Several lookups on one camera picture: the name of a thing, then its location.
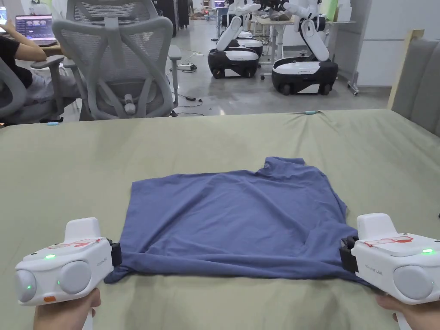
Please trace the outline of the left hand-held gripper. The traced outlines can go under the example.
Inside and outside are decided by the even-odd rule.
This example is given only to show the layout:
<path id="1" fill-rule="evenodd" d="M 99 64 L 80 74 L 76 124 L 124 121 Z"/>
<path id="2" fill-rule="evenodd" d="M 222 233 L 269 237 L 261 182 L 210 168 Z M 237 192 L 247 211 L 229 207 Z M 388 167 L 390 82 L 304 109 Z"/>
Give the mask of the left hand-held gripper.
<path id="1" fill-rule="evenodd" d="M 101 234 L 95 217 L 71 220 L 64 240 L 30 253 L 15 267 L 22 306 L 42 306 L 90 294 L 121 264 L 121 244 Z M 89 312 L 82 330 L 93 329 Z"/>

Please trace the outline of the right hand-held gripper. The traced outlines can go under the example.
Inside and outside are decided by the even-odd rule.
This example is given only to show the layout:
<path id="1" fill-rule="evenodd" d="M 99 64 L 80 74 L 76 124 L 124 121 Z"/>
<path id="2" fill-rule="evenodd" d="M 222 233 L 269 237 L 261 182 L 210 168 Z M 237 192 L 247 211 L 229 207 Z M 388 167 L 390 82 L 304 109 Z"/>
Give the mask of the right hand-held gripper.
<path id="1" fill-rule="evenodd" d="M 339 250 L 345 270 L 407 305 L 440 301 L 438 238 L 399 233 L 383 213 L 359 216 L 357 229 Z M 390 312 L 401 330 L 412 330 L 402 313 Z"/>

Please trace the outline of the person's left hand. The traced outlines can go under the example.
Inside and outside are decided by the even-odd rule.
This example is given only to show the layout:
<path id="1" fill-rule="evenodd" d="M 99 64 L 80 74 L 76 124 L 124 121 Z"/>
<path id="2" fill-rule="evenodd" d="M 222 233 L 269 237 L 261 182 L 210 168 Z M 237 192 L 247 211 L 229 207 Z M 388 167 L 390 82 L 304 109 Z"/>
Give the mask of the person's left hand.
<path id="1" fill-rule="evenodd" d="M 34 330 L 81 330 L 89 312 L 94 317 L 101 305 L 101 295 L 95 288 L 85 297 L 37 306 L 34 314 Z"/>

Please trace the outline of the person's right hand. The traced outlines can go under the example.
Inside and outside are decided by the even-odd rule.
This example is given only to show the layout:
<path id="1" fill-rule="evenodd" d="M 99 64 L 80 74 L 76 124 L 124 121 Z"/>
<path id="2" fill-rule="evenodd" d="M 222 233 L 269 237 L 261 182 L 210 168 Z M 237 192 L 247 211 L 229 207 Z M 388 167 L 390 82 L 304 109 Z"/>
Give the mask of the person's right hand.
<path id="1" fill-rule="evenodd" d="M 440 328 L 440 302 L 407 305 L 390 295 L 376 295 L 379 306 L 400 312 L 412 330 L 438 330 Z"/>

